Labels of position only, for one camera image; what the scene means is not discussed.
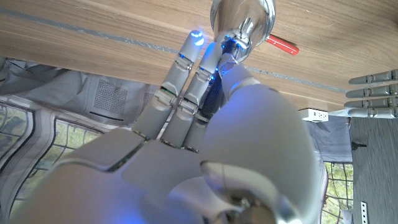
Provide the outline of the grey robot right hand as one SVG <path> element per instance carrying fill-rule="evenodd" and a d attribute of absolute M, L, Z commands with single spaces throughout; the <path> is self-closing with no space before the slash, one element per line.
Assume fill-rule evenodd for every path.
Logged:
<path fill-rule="evenodd" d="M 196 77 L 219 72 L 227 102 L 206 124 L 181 97 L 203 34 L 189 33 L 131 129 L 114 129 L 57 162 L 11 223 L 315 223 L 322 179 L 294 105 L 218 44 Z"/>

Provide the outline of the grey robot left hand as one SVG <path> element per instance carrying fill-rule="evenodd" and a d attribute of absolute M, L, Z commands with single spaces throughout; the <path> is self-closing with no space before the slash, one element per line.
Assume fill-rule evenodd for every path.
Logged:
<path fill-rule="evenodd" d="M 397 82 L 397 69 L 388 72 L 375 73 L 352 78 L 350 85 L 364 85 L 366 88 L 351 90 L 347 98 L 360 98 L 344 104 L 348 116 L 356 118 L 397 119 L 397 83 L 370 86 L 370 84 Z"/>

